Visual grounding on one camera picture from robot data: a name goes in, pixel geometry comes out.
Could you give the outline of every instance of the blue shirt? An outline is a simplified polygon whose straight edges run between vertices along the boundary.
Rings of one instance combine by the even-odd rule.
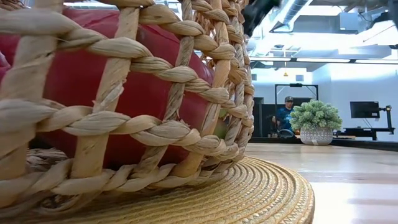
[[[290,113],[293,111],[292,109],[287,109],[286,107],[277,110],[276,118],[280,122],[279,127],[280,129],[288,129],[292,130],[292,125],[290,124],[290,119],[292,119]]]

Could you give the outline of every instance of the ceiling light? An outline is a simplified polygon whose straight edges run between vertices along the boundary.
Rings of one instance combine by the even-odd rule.
[[[285,57],[251,57],[252,61],[268,61],[268,62],[288,62],[291,58]]]
[[[297,58],[298,62],[348,63],[349,59],[338,58]]]
[[[398,64],[398,60],[366,60],[357,59],[355,63]]]
[[[306,6],[300,10],[302,16],[337,16],[346,6]]]

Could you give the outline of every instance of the wood grain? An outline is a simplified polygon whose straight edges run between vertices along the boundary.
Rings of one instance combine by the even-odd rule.
[[[246,155],[277,162],[311,182],[314,224],[398,223],[398,152],[248,144]]]

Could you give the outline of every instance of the wicker basket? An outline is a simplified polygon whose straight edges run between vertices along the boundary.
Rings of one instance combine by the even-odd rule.
[[[67,213],[99,195],[196,185],[224,172],[244,157],[253,131],[254,104],[240,14],[246,1],[212,0],[210,4],[206,0],[183,0],[183,21],[167,6],[155,4],[153,0],[101,2],[114,4],[121,11],[119,30],[113,39],[77,27],[62,17],[61,0],[36,0],[32,9],[22,10],[14,10],[23,8],[17,2],[0,0],[0,33],[22,36],[14,61],[18,67],[6,73],[0,89],[0,217],[33,208],[47,215]],[[175,68],[143,53],[149,50],[135,41],[139,22],[160,25],[180,39]],[[57,33],[60,30],[68,35],[60,36]],[[109,60],[97,97],[93,99],[99,103],[81,117],[79,106],[67,108],[43,99],[42,93],[53,57],[46,56],[46,52],[83,46],[93,53],[106,55]],[[195,73],[181,75],[186,74],[184,68],[193,49],[202,51],[208,66],[215,69],[212,86]],[[126,119],[126,115],[114,112],[121,91],[111,84],[111,79],[116,75],[122,84],[127,78],[127,72],[123,71],[134,68],[137,60],[140,60],[141,71],[160,67],[154,75],[172,82],[171,91],[175,94],[169,96],[163,121],[151,116]],[[119,74],[113,72],[116,64],[120,67]],[[184,91],[197,93],[209,102],[201,130],[189,129],[178,118]],[[225,140],[212,135],[220,108],[231,115]],[[65,125],[65,119],[75,120]],[[70,123],[74,128],[68,132]],[[27,149],[36,132],[56,129],[78,136],[73,159],[59,151]],[[84,129],[93,131],[88,134]],[[185,132],[184,137],[173,137],[172,130],[177,129]],[[108,135],[121,133],[147,142],[148,148],[140,163],[127,164],[119,170],[98,169],[103,163]],[[181,146],[189,155],[179,164],[158,167],[168,145]]]

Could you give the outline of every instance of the white planter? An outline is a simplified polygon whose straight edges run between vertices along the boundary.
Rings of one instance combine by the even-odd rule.
[[[326,146],[333,140],[331,128],[317,128],[316,130],[300,130],[300,139],[304,144],[311,146]]]

